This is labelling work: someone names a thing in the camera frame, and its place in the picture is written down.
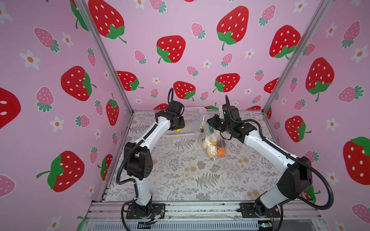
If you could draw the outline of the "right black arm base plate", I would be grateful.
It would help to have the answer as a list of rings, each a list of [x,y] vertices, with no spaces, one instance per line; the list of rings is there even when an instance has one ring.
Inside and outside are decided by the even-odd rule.
[[[281,214],[277,206],[265,208],[263,205],[256,205],[254,202],[240,203],[237,212],[242,214],[243,218],[280,218]]]

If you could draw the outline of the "clear zip top bag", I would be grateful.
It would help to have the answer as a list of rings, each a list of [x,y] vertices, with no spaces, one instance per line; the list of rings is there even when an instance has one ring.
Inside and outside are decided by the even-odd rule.
[[[204,127],[204,132],[200,132],[200,135],[198,136],[198,143],[200,144],[201,148],[203,149],[203,151],[205,152],[205,154],[207,155],[207,151],[206,149],[203,148],[202,146],[202,143],[203,143],[203,140],[206,138],[206,137],[210,137],[210,141],[217,141],[217,148],[219,147],[222,147],[225,149],[225,151],[227,150],[227,147],[228,147],[228,141],[223,139],[221,137],[221,134],[219,131],[217,130],[214,130],[212,127],[210,127],[207,123],[207,119],[211,118],[211,115],[206,113],[204,115],[201,115],[199,117],[199,121],[200,121],[200,124],[199,125],[203,125]]]

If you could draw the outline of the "orange toy slice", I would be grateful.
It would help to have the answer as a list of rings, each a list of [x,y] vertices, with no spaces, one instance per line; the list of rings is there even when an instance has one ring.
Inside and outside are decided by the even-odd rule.
[[[217,155],[218,155],[219,157],[223,157],[223,156],[225,155],[226,151],[225,151],[225,149],[224,149],[224,148],[219,147],[219,148],[217,149],[216,153],[217,153]]]

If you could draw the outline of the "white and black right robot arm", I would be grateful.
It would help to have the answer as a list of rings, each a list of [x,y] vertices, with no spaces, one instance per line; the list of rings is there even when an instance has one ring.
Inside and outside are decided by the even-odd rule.
[[[220,114],[208,119],[207,123],[215,131],[228,132],[231,138],[253,148],[281,172],[282,176],[276,185],[255,200],[253,212],[259,217],[266,217],[275,207],[282,207],[295,199],[302,200],[318,210],[328,210],[334,204],[334,194],[330,184],[311,166],[310,160],[290,154],[267,139],[263,135],[260,123],[254,119],[241,119],[239,110],[230,105],[228,98]],[[322,206],[313,204],[300,196],[312,185],[313,175],[322,181],[328,193],[328,201]]]

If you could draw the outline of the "white plastic basket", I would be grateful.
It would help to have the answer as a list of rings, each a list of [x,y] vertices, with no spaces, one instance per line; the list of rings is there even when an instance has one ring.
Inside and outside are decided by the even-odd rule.
[[[182,128],[180,132],[166,131],[164,137],[172,140],[198,138],[200,135],[200,128],[195,128],[194,125],[199,126],[199,117],[206,113],[207,110],[205,107],[186,107],[183,112],[185,127]]]

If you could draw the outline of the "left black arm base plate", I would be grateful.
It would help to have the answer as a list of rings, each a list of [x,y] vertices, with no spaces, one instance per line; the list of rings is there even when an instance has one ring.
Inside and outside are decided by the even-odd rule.
[[[130,204],[126,212],[126,219],[152,219],[157,215],[164,218],[166,204],[148,204],[140,206],[136,203]]]

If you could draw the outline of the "beige toy bun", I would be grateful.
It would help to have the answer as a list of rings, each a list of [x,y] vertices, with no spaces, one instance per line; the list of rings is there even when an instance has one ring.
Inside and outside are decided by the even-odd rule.
[[[210,159],[215,159],[218,154],[217,154],[217,146],[215,145],[208,145],[206,148],[207,155]]]

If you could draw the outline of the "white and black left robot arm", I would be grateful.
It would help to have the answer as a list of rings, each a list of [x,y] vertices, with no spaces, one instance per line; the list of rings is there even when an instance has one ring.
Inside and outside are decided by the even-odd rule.
[[[155,121],[150,128],[135,142],[125,144],[124,159],[116,175],[116,184],[123,185],[129,182],[134,184],[135,197],[127,201],[121,208],[121,220],[125,230],[129,230],[124,214],[138,213],[142,218],[152,214],[152,195],[149,182],[146,178],[153,169],[151,151],[166,131],[181,130],[185,127],[183,118],[184,105],[173,99],[174,89],[168,93],[166,109],[154,113]]]

